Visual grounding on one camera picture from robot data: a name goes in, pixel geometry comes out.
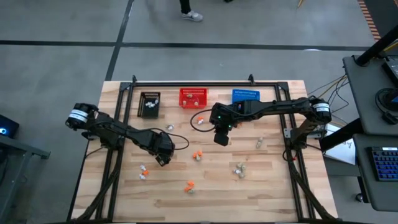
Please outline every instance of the wooden table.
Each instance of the wooden table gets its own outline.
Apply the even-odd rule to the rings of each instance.
[[[307,96],[303,81],[288,83],[292,99]],[[120,82],[104,83],[98,105],[100,111],[113,116],[119,84]],[[275,99],[273,88],[245,89],[259,90],[261,101]],[[158,119],[137,117],[142,91],[161,92]],[[189,120],[198,110],[181,109],[178,106],[178,94],[179,89],[175,87],[134,88],[129,124],[138,129],[165,129],[166,125],[173,124],[175,129],[172,133],[188,138],[190,147],[175,151],[170,164],[161,167],[146,151],[139,149],[131,141],[126,141],[113,221],[297,221],[289,170],[282,158],[284,140],[279,116],[265,116],[257,121],[243,123],[229,132],[229,145],[223,147],[213,142],[214,133],[199,133],[190,127]],[[231,88],[209,87],[206,108],[211,108],[216,102],[230,104]],[[209,115],[210,113],[204,113],[202,116],[207,119]],[[296,115],[296,119],[300,125],[304,117]],[[210,127],[210,124],[205,123],[199,128]],[[256,149],[259,137],[263,137],[264,141],[261,148]],[[182,139],[173,139],[176,147],[186,144]],[[318,145],[311,139],[308,143]],[[99,146],[99,141],[91,142],[88,153]],[[200,162],[192,159],[192,154],[198,150],[203,151]],[[311,190],[328,212],[337,217],[321,152],[309,147],[303,150],[303,155]],[[72,218],[81,215],[100,190],[105,159],[105,149],[86,159]],[[244,179],[239,179],[232,172],[239,162],[247,166]],[[145,164],[150,172],[147,180],[139,179],[141,164]],[[196,193],[193,195],[184,192],[188,180],[195,182]],[[301,191],[300,198],[304,214],[307,214],[304,194]],[[106,200],[104,214],[108,211],[107,204]]]

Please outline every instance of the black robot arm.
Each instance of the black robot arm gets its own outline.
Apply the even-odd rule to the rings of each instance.
[[[305,148],[308,134],[318,125],[331,121],[329,104],[315,97],[272,102],[244,100],[231,105],[216,103],[210,115],[210,123],[215,125],[214,142],[226,146],[229,140],[228,132],[236,128],[240,122],[260,119],[266,115],[293,113],[306,117],[299,128],[291,130],[290,146],[293,149]]]
[[[138,130],[128,124],[114,120],[108,114],[98,111],[95,105],[77,103],[69,114],[65,124],[73,130],[83,129],[82,133],[98,136],[101,145],[117,149],[121,147],[122,138],[130,139],[135,145],[155,156],[156,161],[164,166],[173,156],[175,145],[165,133],[157,133],[152,129]]]

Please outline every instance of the blue keyboard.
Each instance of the blue keyboard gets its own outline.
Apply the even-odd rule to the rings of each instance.
[[[378,181],[398,181],[398,148],[370,147],[373,171]]]

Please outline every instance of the blue basket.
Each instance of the blue basket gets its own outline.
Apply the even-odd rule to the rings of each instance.
[[[232,90],[232,103],[243,100],[260,100],[260,92],[254,90]]]

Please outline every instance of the shoe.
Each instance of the shoe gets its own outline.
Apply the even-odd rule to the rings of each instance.
[[[203,20],[203,15],[194,12],[194,11],[190,11],[187,14],[182,14],[182,18],[183,19],[189,19],[193,22],[201,22]]]

